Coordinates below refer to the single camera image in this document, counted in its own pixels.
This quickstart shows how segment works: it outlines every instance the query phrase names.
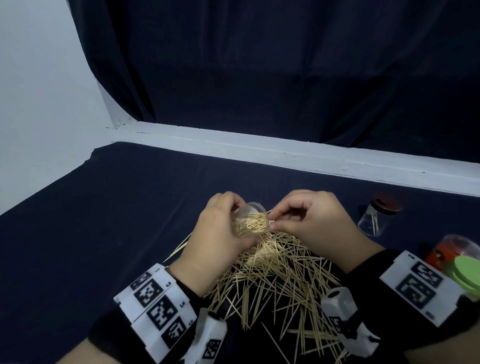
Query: green lid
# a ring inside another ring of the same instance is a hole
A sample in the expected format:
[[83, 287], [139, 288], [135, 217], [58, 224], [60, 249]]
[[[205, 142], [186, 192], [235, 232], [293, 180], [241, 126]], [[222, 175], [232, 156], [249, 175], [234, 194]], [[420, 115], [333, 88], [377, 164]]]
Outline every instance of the green lid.
[[459, 255], [454, 260], [452, 279], [468, 293], [480, 295], [480, 260]]

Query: white wall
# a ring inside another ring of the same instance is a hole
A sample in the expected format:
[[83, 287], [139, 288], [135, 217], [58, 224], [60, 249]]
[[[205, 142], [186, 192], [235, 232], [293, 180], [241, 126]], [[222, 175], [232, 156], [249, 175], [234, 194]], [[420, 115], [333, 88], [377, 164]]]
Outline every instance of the white wall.
[[0, 214], [81, 165], [112, 123], [65, 0], [0, 0]]

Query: right hand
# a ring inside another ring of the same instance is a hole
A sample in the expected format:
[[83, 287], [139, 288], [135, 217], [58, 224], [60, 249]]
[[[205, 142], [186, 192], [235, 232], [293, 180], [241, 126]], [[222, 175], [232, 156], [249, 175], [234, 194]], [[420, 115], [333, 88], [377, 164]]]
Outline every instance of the right hand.
[[299, 238], [313, 253], [345, 272], [383, 248], [357, 228], [331, 192], [295, 190], [272, 209], [270, 229]]

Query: dark blue tablecloth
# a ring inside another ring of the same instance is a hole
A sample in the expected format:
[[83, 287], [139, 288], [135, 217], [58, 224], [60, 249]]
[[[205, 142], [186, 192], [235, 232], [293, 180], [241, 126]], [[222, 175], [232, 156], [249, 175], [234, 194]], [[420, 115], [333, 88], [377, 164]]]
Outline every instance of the dark blue tablecloth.
[[215, 193], [271, 208], [299, 188], [334, 192], [354, 220], [372, 193], [395, 193], [405, 209], [385, 247], [421, 254], [447, 233], [480, 241], [478, 198], [115, 143], [0, 216], [0, 363], [59, 359], [116, 293], [163, 262]]

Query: navy fabric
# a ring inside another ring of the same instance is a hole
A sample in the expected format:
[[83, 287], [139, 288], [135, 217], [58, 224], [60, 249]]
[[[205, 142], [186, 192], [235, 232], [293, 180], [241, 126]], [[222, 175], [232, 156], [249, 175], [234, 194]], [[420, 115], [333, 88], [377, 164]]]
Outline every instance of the navy fabric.
[[477, 0], [69, 0], [148, 122], [480, 161]]
[[[355, 221], [374, 192], [395, 193], [405, 209], [378, 240], [385, 247], [422, 255], [448, 233], [480, 242], [479, 198], [115, 143], [0, 216], [0, 362], [53, 363], [73, 348], [116, 293], [182, 242], [215, 193], [270, 209], [299, 188], [334, 192]], [[278, 354], [233, 325], [224, 355]]]

